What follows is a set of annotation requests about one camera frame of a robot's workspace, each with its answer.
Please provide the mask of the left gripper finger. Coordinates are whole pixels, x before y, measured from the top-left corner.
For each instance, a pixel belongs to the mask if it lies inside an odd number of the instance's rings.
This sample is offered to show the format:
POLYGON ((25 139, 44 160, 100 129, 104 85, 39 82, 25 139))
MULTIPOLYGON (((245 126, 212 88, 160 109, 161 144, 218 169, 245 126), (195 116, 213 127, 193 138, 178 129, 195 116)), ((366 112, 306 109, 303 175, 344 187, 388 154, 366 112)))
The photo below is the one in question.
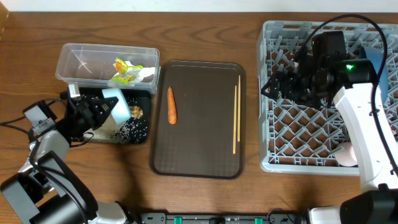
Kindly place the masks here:
POLYGON ((83 99, 88 102, 89 108, 97 112, 110 112, 118 103, 117 97, 100 98, 94 95, 84 95, 83 99))
POLYGON ((91 115, 89 118, 90 128, 92 130, 96 130, 102 127, 110 114, 111 110, 102 111, 98 108, 91 110, 91 115))

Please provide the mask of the light blue rice bowl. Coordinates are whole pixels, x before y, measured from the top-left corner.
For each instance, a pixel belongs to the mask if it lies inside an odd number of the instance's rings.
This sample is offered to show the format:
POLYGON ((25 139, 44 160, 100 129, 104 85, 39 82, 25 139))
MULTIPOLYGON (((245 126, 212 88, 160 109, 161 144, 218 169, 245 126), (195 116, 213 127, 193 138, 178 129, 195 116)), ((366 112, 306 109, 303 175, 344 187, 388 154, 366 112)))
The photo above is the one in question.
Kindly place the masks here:
POLYGON ((104 98, 116 97, 118 99, 118 102, 111 110, 111 115, 118 126, 122 125, 131 118, 131 110, 129 109, 129 105, 120 89, 102 89, 102 94, 104 98))

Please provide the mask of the brown food scrap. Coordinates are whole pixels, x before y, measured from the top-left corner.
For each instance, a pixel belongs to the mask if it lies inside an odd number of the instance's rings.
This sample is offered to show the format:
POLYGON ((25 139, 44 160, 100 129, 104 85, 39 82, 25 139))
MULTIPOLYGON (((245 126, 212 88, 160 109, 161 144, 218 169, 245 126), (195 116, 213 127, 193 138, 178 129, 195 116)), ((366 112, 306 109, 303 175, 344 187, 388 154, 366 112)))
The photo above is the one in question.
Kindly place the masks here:
POLYGON ((134 119, 140 119, 144 115, 143 109, 140 106, 129 106, 131 117, 134 119))

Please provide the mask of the yellow green snack wrapper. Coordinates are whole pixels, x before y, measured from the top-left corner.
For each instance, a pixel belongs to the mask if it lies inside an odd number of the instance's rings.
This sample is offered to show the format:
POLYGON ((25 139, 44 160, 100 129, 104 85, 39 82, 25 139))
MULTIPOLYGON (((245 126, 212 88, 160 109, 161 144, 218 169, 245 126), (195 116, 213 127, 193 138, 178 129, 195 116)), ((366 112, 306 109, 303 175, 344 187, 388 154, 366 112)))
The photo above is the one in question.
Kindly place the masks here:
POLYGON ((134 82, 139 77, 139 72, 144 68, 142 65, 133 65, 130 61, 116 57, 113 66, 116 74, 110 79, 113 82, 128 84, 134 82))

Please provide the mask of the wooden chopstick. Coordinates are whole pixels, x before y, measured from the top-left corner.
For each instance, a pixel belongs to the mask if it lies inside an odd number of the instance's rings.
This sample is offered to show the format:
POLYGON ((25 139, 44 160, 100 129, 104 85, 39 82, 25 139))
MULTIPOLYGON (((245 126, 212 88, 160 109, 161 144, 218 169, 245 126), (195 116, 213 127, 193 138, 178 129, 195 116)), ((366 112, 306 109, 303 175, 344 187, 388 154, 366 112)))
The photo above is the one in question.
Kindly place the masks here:
POLYGON ((236 154, 236 132, 237 132, 237 86, 234 87, 234 126, 233 126, 233 154, 236 154))
POLYGON ((238 123, 237 123, 237 141, 241 140, 241 76, 238 77, 238 123))

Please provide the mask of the orange carrot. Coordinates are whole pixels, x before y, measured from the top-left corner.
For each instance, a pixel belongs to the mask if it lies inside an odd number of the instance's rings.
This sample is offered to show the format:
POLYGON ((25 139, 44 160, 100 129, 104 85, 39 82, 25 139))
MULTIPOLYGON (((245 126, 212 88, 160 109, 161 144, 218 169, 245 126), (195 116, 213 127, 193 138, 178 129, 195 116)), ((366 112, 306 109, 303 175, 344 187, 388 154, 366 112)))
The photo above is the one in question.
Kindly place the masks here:
POLYGON ((174 93, 172 87, 168 87, 167 90, 167 103, 168 103, 168 121, 170 124, 177 122, 177 108, 174 99, 174 93))

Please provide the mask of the large blue plate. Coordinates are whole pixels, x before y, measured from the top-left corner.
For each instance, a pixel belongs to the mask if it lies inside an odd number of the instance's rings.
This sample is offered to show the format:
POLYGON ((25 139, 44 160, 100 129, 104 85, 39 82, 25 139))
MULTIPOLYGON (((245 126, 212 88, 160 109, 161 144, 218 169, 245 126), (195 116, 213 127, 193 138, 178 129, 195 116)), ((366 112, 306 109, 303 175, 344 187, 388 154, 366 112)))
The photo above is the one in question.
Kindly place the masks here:
MULTIPOLYGON (((374 47, 361 47, 359 50, 359 58, 368 59, 372 63, 376 73, 378 73, 383 60, 383 53, 374 47)), ((387 65, 383 67, 383 71, 379 79, 379 87, 381 89, 382 102, 385 103, 388 95, 387 65)))

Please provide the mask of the pink cup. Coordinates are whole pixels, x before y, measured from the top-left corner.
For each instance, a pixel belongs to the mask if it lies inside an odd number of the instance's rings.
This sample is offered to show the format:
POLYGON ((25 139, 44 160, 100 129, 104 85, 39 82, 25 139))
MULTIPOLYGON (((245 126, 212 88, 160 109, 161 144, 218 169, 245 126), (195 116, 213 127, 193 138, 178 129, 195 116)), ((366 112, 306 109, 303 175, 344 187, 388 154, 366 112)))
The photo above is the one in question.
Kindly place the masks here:
POLYGON ((351 142, 343 142, 338 145, 338 151, 335 153, 335 159, 341 166, 353 167, 358 165, 354 148, 351 142))

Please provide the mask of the white tissue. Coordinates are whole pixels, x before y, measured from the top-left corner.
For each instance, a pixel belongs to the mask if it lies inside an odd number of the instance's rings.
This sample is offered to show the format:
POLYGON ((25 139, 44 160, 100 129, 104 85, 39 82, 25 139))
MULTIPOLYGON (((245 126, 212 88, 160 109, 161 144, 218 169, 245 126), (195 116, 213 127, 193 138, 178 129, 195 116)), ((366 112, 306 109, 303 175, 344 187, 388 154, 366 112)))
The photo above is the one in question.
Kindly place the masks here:
POLYGON ((152 80, 151 76, 155 73, 155 67, 143 67, 142 65, 133 65, 130 61, 127 61, 127 80, 129 83, 143 82, 145 78, 152 80))

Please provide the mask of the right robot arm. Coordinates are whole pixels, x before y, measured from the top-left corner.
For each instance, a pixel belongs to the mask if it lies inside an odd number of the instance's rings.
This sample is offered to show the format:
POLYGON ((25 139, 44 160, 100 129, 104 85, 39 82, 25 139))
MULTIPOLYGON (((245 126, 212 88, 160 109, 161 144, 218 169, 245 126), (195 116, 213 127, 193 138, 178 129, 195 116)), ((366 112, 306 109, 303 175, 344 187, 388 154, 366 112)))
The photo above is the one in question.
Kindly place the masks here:
POLYGON ((312 39, 312 54, 303 46, 295 73, 276 72, 262 95, 299 105, 334 104, 346 125, 357 159, 362 193, 339 206, 308 211, 308 223, 397 223, 397 144, 384 112, 379 80, 368 59, 351 59, 342 31, 312 39))

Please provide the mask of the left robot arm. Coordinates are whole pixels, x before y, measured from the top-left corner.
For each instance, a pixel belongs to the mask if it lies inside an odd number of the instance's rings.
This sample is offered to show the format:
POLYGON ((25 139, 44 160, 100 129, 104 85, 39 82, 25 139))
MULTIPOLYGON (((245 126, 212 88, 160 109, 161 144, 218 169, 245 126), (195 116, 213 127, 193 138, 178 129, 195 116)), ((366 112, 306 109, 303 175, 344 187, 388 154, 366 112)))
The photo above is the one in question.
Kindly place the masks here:
POLYGON ((26 131, 30 153, 21 169, 1 184, 1 194, 23 223, 134 223, 120 202, 95 199, 64 162, 68 151, 87 143, 118 103, 116 97, 83 96, 59 100, 65 116, 50 109, 55 99, 38 101, 23 110, 32 123, 26 131))

